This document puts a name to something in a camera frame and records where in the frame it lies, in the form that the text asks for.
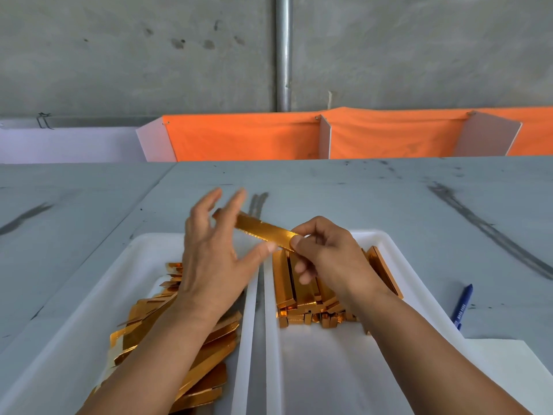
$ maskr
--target person's left hand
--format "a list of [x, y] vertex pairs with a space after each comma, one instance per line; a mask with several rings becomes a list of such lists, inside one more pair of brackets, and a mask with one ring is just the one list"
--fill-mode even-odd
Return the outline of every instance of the person's left hand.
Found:
[[232, 232], [246, 198], [238, 190], [221, 210], [214, 227], [210, 211], [221, 198], [221, 188], [206, 194], [186, 219], [183, 282], [173, 307], [201, 308], [213, 324], [232, 306], [259, 265], [276, 250], [276, 244], [261, 242], [242, 259], [232, 246]]

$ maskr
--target person's left arm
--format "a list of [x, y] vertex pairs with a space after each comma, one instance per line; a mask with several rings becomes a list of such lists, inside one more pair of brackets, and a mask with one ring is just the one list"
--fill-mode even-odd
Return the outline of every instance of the person's left arm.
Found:
[[207, 335], [231, 307], [259, 265], [275, 250], [260, 243], [236, 259], [232, 231], [246, 193], [225, 205], [215, 227], [216, 188], [186, 220], [183, 282], [175, 303], [77, 415], [166, 415]]

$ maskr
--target orange curtain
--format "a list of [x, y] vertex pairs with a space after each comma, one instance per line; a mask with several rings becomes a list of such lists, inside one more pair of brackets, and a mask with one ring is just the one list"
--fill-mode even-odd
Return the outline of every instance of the orange curtain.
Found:
[[[178, 161], [316, 159], [319, 121], [332, 125], [332, 159], [452, 154], [471, 109], [163, 116]], [[522, 122], [509, 155], [553, 154], [553, 107], [479, 109]]]

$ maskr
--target stack of gold boxes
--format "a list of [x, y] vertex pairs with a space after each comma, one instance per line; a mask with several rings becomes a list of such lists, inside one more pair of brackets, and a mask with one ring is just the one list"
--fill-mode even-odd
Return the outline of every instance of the stack of gold boxes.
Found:
[[[399, 298], [403, 298], [378, 248], [371, 246], [365, 257], [384, 284]], [[276, 317], [280, 328], [320, 323], [322, 328], [327, 329], [335, 328], [343, 321], [358, 321], [354, 314], [345, 310], [335, 292], [320, 278], [315, 277], [307, 285], [300, 284], [300, 274], [295, 271], [298, 259], [296, 253], [286, 250], [273, 253]]]
[[[155, 321], [175, 302], [183, 276], [180, 262], [166, 264], [171, 275], [169, 281], [160, 286], [164, 290], [151, 298], [138, 300], [129, 312], [129, 320], [122, 323], [123, 328], [109, 337], [107, 372], [103, 381], [93, 389], [89, 398], [98, 390], [130, 353], [139, 346]], [[242, 314], [230, 309], [212, 329], [186, 374], [175, 403], [169, 413], [180, 413], [190, 408], [207, 405], [222, 395], [222, 386], [227, 382], [227, 368], [223, 360], [230, 355], [239, 342], [236, 330]]]

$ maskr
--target vertical pipe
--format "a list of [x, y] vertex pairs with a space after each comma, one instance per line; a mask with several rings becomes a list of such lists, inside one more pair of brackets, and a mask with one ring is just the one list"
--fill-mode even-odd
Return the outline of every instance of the vertical pipe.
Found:
[[276, 12], [276, 110], [292, 109], [292, 0], [275, 0]]

